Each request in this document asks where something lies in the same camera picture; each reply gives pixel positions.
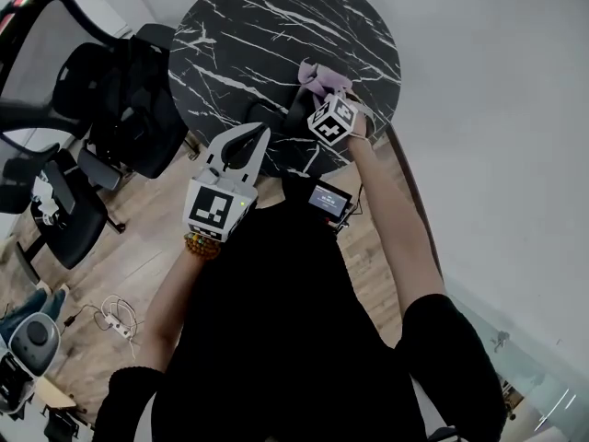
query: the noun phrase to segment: round table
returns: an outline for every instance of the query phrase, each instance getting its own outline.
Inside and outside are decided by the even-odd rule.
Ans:
[[[199,0],[176,30],[169,83],[180,116],[204,145],[246,122],[252,102],[263,100],[256,112],[280,119],[248,118],[271,127],[260,173],[319,177],[351,157],[345,140],[325,145],[306,122],[296,133],[281,131],[303,60],[351,79],[375,112],[375,143],[397,107],[400,68],[387,25],[365,0]]]

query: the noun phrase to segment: beaded bracelet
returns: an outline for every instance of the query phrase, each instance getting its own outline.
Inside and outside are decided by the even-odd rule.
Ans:
[[[206,261],[215,259],[221,251],[221,243],[211,238],[207,238],[203,235],[196,234],[195,232],[189,232],[184,235],[186,241],[186,248],[189,252],[200,255]]]

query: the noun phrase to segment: chair armrest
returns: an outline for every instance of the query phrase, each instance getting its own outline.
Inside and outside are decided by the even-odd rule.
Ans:
[[[169,52],[172,47],[175,33],[176,30],[169,26],[159,25],[157,23],[147,23],[137,31],[135,38],[152,44],[162,51]]]
[[[67,184],[64,174],[60,171],[57,162],[50,160],[43,168],[47,180],[53,187],[53,193],[62,204],[65,212],[71,214],[75,208],[75,198],[72,190]]]
[[[115,190],[122,179],[122,174],[118,170],[102,162],[85,147],[80,150],[77,165],[89,179],[107,190]]]

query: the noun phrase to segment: black cloth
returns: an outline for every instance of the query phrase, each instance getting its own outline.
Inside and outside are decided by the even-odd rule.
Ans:
[[[191,296],[165,375],[110,379],[95,440],[133,440],[157,391],[154,440],[425,440],[410,381],[470,442],[497,441],[501,388],[452,302],[423,297],[396,349],[358,302],[333,233],[289,202],[255,210]]]

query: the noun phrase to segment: wooden floor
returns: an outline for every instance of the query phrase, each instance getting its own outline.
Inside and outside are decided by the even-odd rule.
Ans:
[[[407,183],[392,147],[384,137],[376,153],[410,198]],[[84,304],[100,306],[103,299],[117,294],[135,308],[138,320],[143,315],[167,270],[183,248],[185,227],[181,216],[189,178],[197,169],[202,156],[195,162],[187,151],[179,151],[174,162],[156,180],[134,175],[116,192],[104,196],[111,215],[127,224],[118,236],[105,227],[100,239],[88,256],[68,271],[44,247],[33,261],[41,278],[51,288],[67,283],[72,293],[58,320],[75,314]],[[360,186],[354,165],[329,179],[336,187],[353,195]],[[264,179],[258,185],[260,206],[275,204],[282,199],[280,182]],[[363,215],[354,215],[351,226],[340,233],[339,243],[348,266],[356,294],[369,313],[383,340],[395,345],[400,337],[401,318],[391,272],[385,261],[378,235],[372,224],[365,198]],[[29,212],[18,221],[16,234],[27,247],[38,235]],[[0,266],[0,308],[23,302],[34,291],[16,258]],[[142,326],[135,341],[142,341]],[[74,324],[64,332],[60,354],[48,378],[87,410],[87,420],[94,422],[98,408],[107,393],[110,375],[133,358],[129,343],[115,331],[101,331],[86,308]]]

